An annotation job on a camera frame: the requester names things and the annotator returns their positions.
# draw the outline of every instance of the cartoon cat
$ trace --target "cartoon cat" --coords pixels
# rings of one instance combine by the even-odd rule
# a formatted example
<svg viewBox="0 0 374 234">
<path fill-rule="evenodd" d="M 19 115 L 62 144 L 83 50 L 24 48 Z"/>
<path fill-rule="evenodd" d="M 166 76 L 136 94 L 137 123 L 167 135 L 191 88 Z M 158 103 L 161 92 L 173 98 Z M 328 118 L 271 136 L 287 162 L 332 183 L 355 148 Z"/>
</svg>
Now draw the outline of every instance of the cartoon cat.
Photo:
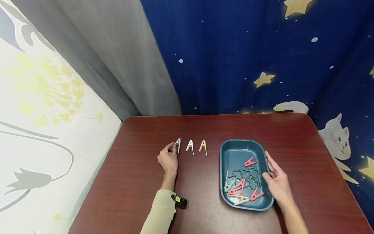
<svg viewBox="0 0 374 234">
<path fill-rule="evenodd" d="M 342 128 L 340 121 L 341 113 L 336 118 L 329 120 L 325 128 L 319 130 L 318 133 L 322 137 L 343 178 L 349 182 L 359 184 L 345 172 L 351 171 L 351 169 L 339 161 L 347 160 L 351 156 L 351 148 L 348 141 L 349 130 L 348 127 Z"/>
</svg>

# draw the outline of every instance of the wooden table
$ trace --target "wooden table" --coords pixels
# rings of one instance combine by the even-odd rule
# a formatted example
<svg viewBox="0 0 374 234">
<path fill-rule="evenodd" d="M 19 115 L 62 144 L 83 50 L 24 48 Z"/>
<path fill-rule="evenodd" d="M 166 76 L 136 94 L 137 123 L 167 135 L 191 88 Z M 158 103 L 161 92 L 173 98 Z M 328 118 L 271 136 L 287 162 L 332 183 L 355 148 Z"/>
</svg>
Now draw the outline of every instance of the wooden table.
<svg viewBox="0 0 374 234">
<path fill-rule="evenodd" d="M 169 233 L 287 233 L 276 204 L 252 212 L 222 200 L 219 156 L 227 139 L 255 140 L 269 151 L 288 174 L 311 234 L 373 233 L 313 122 L 300 113 L 128 118 L 69 233 L 139 233 L 163 179 L 159 151 L 178 138 L 175 190 L 188 207 L 177 209 Z M 186 152 L 190 139 L 195 156 Z M 199 153 L 202 140 L 208 157 Z"/>
</svg>

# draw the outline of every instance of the blue curtain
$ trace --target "blue curtain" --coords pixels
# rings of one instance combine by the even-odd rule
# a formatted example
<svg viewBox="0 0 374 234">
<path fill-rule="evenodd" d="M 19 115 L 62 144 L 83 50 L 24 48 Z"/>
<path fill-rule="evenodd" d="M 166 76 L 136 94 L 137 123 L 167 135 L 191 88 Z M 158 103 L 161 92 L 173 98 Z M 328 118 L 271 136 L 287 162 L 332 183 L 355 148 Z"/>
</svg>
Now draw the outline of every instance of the blue curtain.
<svg viewBox="0 0 374 234">
<path fill-rule="evenodd" d="M 374 226 L 372 0 L 141 0 L 187 115 L 309 113 Z"/>
</svg>

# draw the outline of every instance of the curtain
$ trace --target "curtain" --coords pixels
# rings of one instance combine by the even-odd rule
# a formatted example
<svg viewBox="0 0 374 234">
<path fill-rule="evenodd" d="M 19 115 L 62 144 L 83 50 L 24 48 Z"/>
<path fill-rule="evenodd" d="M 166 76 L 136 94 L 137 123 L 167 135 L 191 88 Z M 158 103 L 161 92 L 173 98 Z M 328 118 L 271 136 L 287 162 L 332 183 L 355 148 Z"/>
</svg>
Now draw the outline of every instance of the curtain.
<svg viewBox="0 0 374 234">
<path fill-rule="evenodd" d="M 67 233 L 121 120 L 10 0 L 0 51 L 0 233 Z"/>
<path fill-rule="evenodd" d="M 180 115 L 178 97 L 138 0 L 56 0 L 141 115 Z"/>
<path fill-rule="evenodd" d="M 117 79 L 56 2 L 13 2 L 120 119 L 139 115 Z"/>
<path fill-rule="evenodd" d="M 185 114 L 309 112 L 374 227 L 373 1 L 141 3 Z"/>
</svg>

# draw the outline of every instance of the hand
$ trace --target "hand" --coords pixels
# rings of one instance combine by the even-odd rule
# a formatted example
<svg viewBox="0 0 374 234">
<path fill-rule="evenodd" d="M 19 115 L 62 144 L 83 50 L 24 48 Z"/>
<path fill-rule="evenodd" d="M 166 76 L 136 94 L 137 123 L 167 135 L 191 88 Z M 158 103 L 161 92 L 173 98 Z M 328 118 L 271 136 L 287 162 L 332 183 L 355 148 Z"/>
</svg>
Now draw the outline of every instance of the hand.
<svg viewBox="0 0 374 234">
<path fill-rule="evenodd" d="M 262 173 L 278 205 L 281 208 L 294 204 L 291 188 L 289 187 L 287 174 L 278 166 L 270 154 L 265 151 L 267 163 L 270 169 L 270 175 L 267 172 Z"/>
<path fill-rule="evenodd" d="M 168 144 L 157 156 L 159 164 L 165 171 L 165 175 L 176 176 L 178 171 L 177 147 L 174 142 Z"/>
</svg>

